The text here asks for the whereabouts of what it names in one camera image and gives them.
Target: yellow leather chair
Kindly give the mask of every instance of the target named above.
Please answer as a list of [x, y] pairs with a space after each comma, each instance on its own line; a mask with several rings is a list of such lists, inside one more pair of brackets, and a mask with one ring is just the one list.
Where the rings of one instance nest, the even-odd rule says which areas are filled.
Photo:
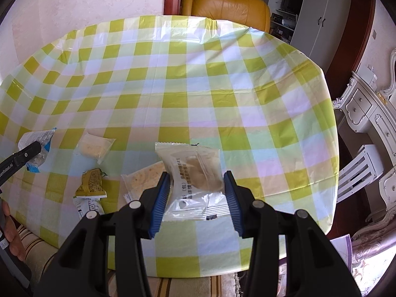
[[268, 32], [270, 9], [262, 0], [183, 0], [181, 14], [230, 20]]

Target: chair backrest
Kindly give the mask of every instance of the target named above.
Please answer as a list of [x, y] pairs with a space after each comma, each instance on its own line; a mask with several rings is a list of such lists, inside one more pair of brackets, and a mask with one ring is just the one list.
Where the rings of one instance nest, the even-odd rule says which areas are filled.
[[357, 156], [339, 173], [337, 203], [375, 181], [383, 171], [375, 145], [363, 145]]
[[268, 32], [270, 10], [263, 0], [183, 0], [182, 15], [229, 20]]

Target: slatted white chair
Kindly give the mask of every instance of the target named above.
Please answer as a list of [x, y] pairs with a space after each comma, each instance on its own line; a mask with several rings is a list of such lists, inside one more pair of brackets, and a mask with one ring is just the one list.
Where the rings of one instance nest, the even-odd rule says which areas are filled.
[[384, 166], [375, 145], [363, 145], [339, 173], [337, 203], [375, 181], [383, 172]]

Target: white wardrobe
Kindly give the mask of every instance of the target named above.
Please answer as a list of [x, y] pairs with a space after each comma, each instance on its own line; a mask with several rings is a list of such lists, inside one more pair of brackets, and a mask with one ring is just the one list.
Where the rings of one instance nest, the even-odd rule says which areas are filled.
[[[277, 13], [281, 0], [264, 0], [271, 14]], [[351, 0], [303, 0], [290, 45], [297, 48], [324, 73], [337, 51], [348, 19]]]

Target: plastic tablecloth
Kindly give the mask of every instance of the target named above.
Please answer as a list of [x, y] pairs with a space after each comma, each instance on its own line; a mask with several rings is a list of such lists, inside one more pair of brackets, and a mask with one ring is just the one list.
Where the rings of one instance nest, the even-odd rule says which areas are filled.
[[[72, 197], [96, 161], [84, 132], [116, 139], [100, 168], [105, 212], [125, 204], [121, 174], [159, 160], [154, 143], [221, 150], [222, 170], [275, 209], [306, 209], [331, 228], [339, 173], [329, 92], [320, 68], [273, 36], [229, 21], [144, 16], [68, 33], [0, 86], [0, 157], [28, 131], [57, 127], [41, 173], [2, 187], [16, 219], [59, 247], [78, 223]], [[149, 276], [199, 277], [247, 269], [251, 240], [231, 218], [163, 222], [143, 242]], [[114, 238], [109, 267], [114, 268]], [[280, 257], [284, 257], [280, 241]]]

